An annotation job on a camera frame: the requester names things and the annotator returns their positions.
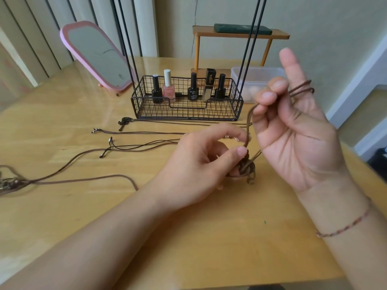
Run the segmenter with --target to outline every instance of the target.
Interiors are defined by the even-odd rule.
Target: person's left hand
[[[169,209],[177,210],[207,197],[246,155],[244,146],[228,149],[220,141],[228,135],[241,142],[246,132],[230,123],[185,134],[160,173],[150,182],[152,193]]]

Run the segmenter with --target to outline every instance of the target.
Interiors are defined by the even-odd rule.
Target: metal mesh
[[[176,93],[181,93],[175,102],[169,98],[158,98],[160,103],[154,103],[152,97],[153,80],[152,76],[143,76],[132,95],[132,104],[135,115],[138,119],[192,119],[192,120],[218,120],[236,121],[239,118],[243,106],[243,99],[236,89],[235,82],[226,78],[225,99],[211,97],[206,102],[202,101],[205,78],[197,79],[199,98],[194,101],[188,100],[187,90],[191,86],[190,78],[172,77],[172,84],[175,85]],[[164,77],[159,76],[160,87],[164,85]],[[215,79],[212,96],[218,85]]]

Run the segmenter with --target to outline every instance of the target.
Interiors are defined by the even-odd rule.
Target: red string bracelet
[[[337,230],[336,232],[333,232],[330,234],[322,234],[318,230],[316,230],[317,237],[319,237],[319,238],[333,237],[333,236],[336,236],[336,235],[343,233],[344,231],[346,231],[348,229],[353,228],[356,224],[360,223],[363,219],[365,219],[369,215],[369,213],[372,209],[372,200],[368,196],[367,196],[367,199],[368,199],[369,206],[368,206],[368,209],[365,211],[365,213],[362,216],[358,217],[355,221],[353,221],[350,225],[344,227],[343,229]]]

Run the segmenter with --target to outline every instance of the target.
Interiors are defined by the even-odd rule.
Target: pink nail polish bottle
[[[165,85],[162,87],[162,96],[169,98],[171,102],[175,102],[175,86],[171,82],[171,70],[164,70],[164,81]]]

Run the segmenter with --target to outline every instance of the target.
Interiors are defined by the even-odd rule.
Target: hand
[[[257,94],[260,105],[252,121],[268,162],[296,191],[305,191],[347,169],[336,129],[312,93],[301,93],[292,103],[289,84],[293,88],[306,80],[293,52],[285,48],[279,58],[289,81],[274,78]]]
[[[243,146],[228,149],[220,141],[226,135],[244,142],[246,132],[220,123],[185,134],[161,172],[151,181],[159,200],[172,210],[207,197],[246,155]]]

